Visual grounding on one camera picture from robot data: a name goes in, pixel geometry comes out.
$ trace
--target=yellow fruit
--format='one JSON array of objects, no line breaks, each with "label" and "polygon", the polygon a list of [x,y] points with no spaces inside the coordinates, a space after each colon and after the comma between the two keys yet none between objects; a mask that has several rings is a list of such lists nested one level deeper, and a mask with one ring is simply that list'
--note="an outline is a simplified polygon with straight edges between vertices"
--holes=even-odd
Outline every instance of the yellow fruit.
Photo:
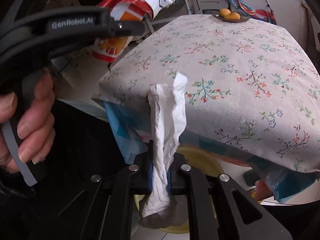
[{"label": "yellow fruit", "polygon": [[221,17],[225,17],[225,16],[228,15],[229,13],[231,13],[229,9],[221,9],[221,10],[219,11],[219,15],[220,15]]},{"label": "yellow fruit", "polygon": [[240,15],[238,13],[229,13],[224,18],[227,20],[240,20]]}]

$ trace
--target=floral tablecloth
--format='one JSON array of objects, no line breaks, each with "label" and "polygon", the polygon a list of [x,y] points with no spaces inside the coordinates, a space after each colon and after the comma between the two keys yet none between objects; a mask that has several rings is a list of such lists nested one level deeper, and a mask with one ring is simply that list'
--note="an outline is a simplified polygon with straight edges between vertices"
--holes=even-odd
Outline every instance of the floral tablecloth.
[{"label": "floral tablecloth", "polygon": [[177,72],[189,80],[183,143],[261,170],[319,171],[320,76],[284,28],[181,16],[113,66],[94,98],[148,114],[150,85],[171,84]]}]

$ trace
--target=snack package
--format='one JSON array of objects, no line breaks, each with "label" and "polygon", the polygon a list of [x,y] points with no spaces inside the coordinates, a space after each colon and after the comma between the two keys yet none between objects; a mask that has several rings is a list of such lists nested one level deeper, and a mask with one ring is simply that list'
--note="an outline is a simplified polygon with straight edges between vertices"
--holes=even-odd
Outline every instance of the snack package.
[{"label": "snack package", "polygon": [[[142,21],[146,13],[154,19],[162,8],[170,6],[175,0],[103,0],[97,6],[110,9],[116,21]],[[97,39],[92,54],[95,58],[114,62],[132,40],[130,37]]]}]

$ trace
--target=tile floor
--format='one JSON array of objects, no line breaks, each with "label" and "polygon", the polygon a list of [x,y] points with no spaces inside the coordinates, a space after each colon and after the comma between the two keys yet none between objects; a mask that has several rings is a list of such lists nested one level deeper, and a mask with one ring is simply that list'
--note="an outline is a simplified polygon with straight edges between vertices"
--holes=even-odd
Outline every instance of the tile floor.
[{"label": "tile floor", "polygon": [[[91,100],[92,92],[99,79],[108,71],[107,64],[94,59],[91,56],[81,58],[85,64],[76,67],[75,63],[67,66],[63,71],[64,81],[58,81],[57,85],[63,86],[60,89],[58,97],[81,101],[92,105],[97,104]],[[237,166],[218,160],[224,171],[237,181],[245,190],[249,190],[242,177],[243,173],[250,168]],[[300,194],[294,196],[285,205],[309,203],[320,199],[320,182],[316,181],[311,187],[304,190]],[[265,205],[280,205],[273,197],[263,201]],[[187,240],[189,234],[175,235],[167,234],[160,230],[152,230],[136,226],[132,235],[132,240]]]}]

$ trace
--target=silver screw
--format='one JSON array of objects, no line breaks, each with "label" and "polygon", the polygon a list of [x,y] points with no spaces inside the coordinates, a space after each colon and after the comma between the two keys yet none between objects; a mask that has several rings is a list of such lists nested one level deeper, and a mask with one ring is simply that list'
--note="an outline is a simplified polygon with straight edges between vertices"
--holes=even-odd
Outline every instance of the silver screw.
[{"label": "silver screw", "polygon": [[98,174],[91,176],[91,181],[92,181],[92,182],[99,182],[100,179],[101,179],[101,176],[98,175]]},{"label": "silver screw", "polygon": [[227,181],[229,181],[230,177],[229,177],[229,175],[227,175],[227,174],[221,174],[221,175],[219,176],[219,179],[221,179],[221,180],[224,181],[224,182],[227,182]]},{"label": "silver screw", "polygon": [[191,166],[189,164],[183,164],[183,165],[181,165],[181,169],[184,171],[190,171]]},{"label": "silver screw", "polygon": [[139,166],[137,164],[132,164],[129,166],[130,171],[137,171],[139,169]]}]

